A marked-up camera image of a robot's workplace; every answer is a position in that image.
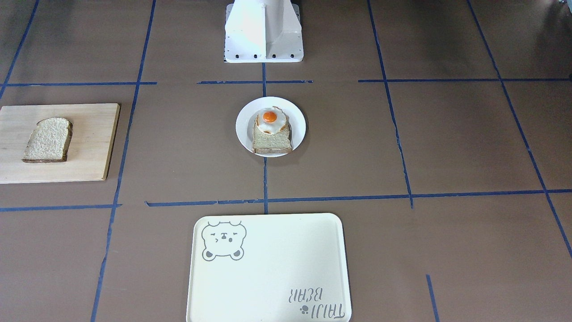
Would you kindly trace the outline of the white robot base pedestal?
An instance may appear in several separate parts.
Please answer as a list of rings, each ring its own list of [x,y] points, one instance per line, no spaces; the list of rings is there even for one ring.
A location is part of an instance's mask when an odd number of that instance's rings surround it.
[[[290,0],[235,0],[226,7],[224,61],[298,63],[304,58],[298,4]]]

